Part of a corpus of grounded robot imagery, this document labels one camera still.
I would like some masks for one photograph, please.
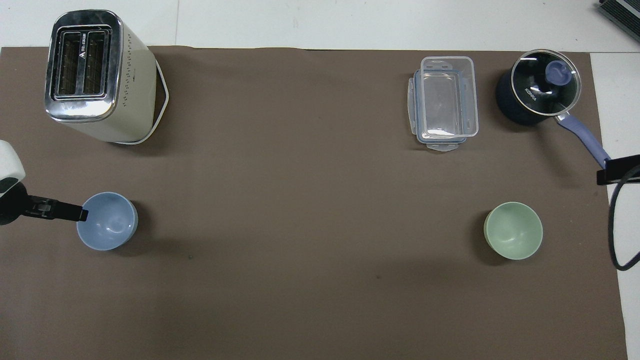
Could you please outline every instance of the toaster logo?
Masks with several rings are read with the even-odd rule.
[[[80,57],[81,58],[85,58],[86,57],[86,33],[82,34],[82,42],[80,44]]]

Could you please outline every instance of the toaster slot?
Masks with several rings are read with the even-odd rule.
[[[104,92],[107,40],[105,31],[91,31],[87,36],[83,86],[83,93],[86,95],[99,95]]]
[[[58,95],[73,95],[76,93],[76,79],[78,73],[78,57],[82,34],[65,32],[62,34],[62,51],[58,74]]]

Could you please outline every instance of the plastic food container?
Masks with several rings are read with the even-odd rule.
[[[428,56],[409,79],[409,123],[418,141],[438,151],[457,149],[478,132],[474,62],[466,56]]]

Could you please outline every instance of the blue bowl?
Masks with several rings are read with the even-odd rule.
[[[138,212],[119,193],[97,193],[84,202],[89,211],[85,222],[77,222],[78,235],[94,250],[113,250],[131,239],[138,227]]]

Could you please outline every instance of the pan handle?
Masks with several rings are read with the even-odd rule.
[[[558,125],[578,136],[600,167],[605,168],[605,161],[610,160],[611,157],[604,151],[593,133],[577,117],[569,113],[562,113],[556,116],[556,121]]]

